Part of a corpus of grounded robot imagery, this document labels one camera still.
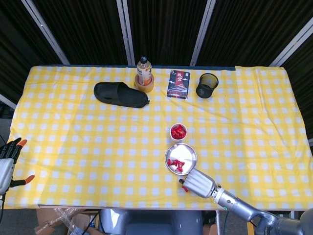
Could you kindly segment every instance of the book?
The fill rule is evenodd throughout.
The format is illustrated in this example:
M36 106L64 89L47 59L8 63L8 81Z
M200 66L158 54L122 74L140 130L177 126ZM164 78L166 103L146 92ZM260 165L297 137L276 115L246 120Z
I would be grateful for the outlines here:
M190 73L172 70L168 82L167 96L186 99L188 96Z

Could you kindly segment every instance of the white bowl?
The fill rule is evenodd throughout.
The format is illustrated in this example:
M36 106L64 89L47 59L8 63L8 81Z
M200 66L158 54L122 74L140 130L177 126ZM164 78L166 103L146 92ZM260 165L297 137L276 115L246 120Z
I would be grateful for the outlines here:
M180 139L180 140L176 140L176 139L174 139L174 138L172 137L172 129L173 129L174 127L179 126L179 125L181 125L181 126L183 127L183 129L186 131L186 135L185 135L184 138L182 138L182 139ZM174 142L176 142L176 143L182 142L182 141L186 138L187 134L188 134L187 128L185 127L185 125L183 125L183 124L181 124L181 123L176 123L176 124L174 124L174 125L171 127L171 129L170 129L170 137L171 137L172 141L174 141Z

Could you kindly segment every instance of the slipper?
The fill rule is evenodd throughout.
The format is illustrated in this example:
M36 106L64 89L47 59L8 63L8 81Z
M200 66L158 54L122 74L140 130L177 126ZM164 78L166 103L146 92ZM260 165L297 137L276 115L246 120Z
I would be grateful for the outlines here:
M132 108L142 108L150 101L144 92L128 87L124 82L99 82L93 93L98 100Z

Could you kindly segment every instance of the metal plate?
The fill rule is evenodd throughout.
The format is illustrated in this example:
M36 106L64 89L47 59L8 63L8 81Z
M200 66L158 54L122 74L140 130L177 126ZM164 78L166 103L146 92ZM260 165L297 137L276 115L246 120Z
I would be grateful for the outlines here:
M177 166L168 165L168 159L179 160L185 164L182 166L182 172L175 171ZM165 154L165 164L171 172L177 175L187 175L197 164L197 155L192 147L185 143L177 143L171 146Z

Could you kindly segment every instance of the yellow tape roll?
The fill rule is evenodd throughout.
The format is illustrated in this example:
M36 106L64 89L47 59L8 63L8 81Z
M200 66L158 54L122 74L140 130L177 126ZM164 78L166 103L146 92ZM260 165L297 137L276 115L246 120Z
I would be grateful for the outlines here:
M137 74L135 77L135 82L134 82L135 86L137 87L138 90L140 90L144 93L148 93L148 92L152 91L153 87L155 86L155 77L153 77L153 74L151 74L151 78L152 78L152 80L148 85L142 86L139 84L139 76Z

